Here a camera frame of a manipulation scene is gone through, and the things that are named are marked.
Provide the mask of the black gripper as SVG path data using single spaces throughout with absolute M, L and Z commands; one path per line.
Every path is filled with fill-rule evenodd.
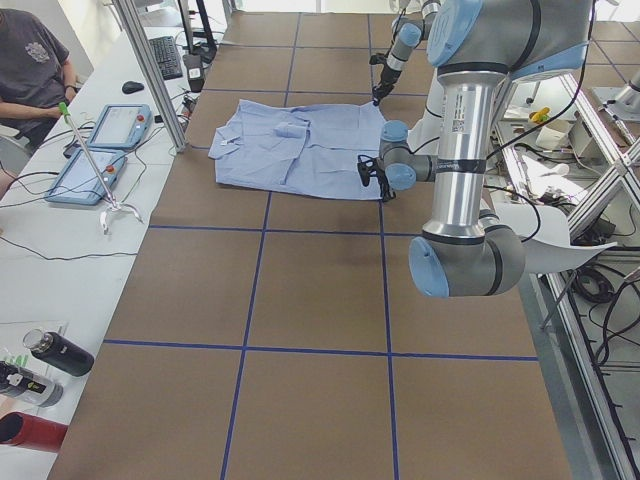
M 403 70 L 403 61 L 391 54 L 376 53 L 370 57 L 369 64 L 383 66 L 379 82 L 372 88 L 372 103 L 379 106 L 394 89 Z
M 372 179 L 376 179 L 380 188 L 380 200 L 391 201 L 396 198 L 384 169 L 377 157 L 359 154 L 357 157 L 357 171 L 364 187 L 368 187 Z

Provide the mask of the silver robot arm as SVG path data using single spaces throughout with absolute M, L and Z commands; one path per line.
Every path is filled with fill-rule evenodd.
M 420 20 L 411 20 L 403 8 L 392 23 L 392 41 L 385 53 L 370 56 L 371 66 L 381 65 L 379 81 L 372 88 L 372 102 L 378 106 L 395 88 L 412 52 L 427 41 L 441 1 L 422 1 Z
M 427 47 L 435 76 L 425 113 L 440 122 L 385 123 L 378 154 L 360 155 L 363 184 L 383 199 L 427 181 L 430 219 L 409 247 L 416 288 L 426 296 L 491 296 L 510 290 L 525 270 L 523 240 L 482 197 L 490 134 L 517 82 L 546 80 L 584 66 L 595 5 L 591 1 L 426 1 L 421 19 L 398 19 L 372 96 L 394 88 L 412 51 Z

